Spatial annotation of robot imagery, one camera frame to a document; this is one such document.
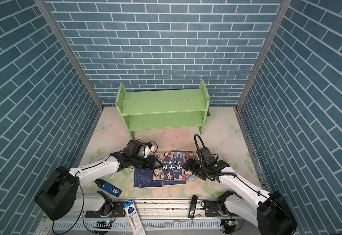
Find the colourful illustrated book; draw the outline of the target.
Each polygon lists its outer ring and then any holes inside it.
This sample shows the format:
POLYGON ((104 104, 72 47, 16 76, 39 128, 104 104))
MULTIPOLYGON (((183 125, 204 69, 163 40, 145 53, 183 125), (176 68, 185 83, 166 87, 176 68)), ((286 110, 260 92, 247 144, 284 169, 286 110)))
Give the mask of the colourful illustrated book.
POLYGON ((156 152, 156 158, 161 162, 162 167, 154 170, 153 180, 155 181, 192 181, 195 176, 184 169, 184 164, 193 159, 193 153, 187 152, 156 152))

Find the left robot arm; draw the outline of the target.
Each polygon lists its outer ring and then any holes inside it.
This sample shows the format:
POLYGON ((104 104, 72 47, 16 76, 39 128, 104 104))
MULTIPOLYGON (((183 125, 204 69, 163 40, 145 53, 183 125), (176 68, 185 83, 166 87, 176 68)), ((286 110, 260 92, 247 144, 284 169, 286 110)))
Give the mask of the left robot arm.
POLYGON ((154 170, 163 165, 154 155, 143 157, 124 150, 111 153, 106 159, 82 167, 66 169, 60 166, 35 194, 34 201, 52 221, 76 211, 91 211, 100 217, 110 216, 112 200, 104 190, 84 193, 82 187, 130 166, 154 170))

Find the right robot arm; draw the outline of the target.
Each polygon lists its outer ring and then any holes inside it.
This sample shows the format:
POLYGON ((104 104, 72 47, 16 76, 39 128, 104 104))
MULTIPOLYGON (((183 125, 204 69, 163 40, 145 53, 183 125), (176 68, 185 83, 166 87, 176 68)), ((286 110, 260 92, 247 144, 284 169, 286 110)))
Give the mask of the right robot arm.
POLYGON ((184 169, 202 180, 216 180, 230 188, 217 198, 216 208, 223 216, 238 215, 254 224, 262 235, 293 235, 297 229, 285 198, 278 192, 270 193, 239 176, 223 160, 209 165, 189 159, 184 169))

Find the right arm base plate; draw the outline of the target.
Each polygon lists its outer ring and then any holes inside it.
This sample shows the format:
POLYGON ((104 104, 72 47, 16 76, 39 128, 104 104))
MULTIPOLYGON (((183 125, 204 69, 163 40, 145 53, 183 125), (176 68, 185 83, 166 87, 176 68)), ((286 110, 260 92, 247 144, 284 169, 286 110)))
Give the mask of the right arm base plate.
POLYGON ((221 201, 202 200, 200 202, 206 217, 232 216, 221 201))

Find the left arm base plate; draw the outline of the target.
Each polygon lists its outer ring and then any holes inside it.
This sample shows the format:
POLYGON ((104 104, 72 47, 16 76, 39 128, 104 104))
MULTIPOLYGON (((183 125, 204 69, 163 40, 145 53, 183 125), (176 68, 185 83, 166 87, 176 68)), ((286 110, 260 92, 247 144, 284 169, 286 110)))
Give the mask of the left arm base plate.
POLYGON ((98 211, 85 211, 86 218, 122 218, 125 217, 124 201, 113 201, 108 205, 105 203, 98 211))

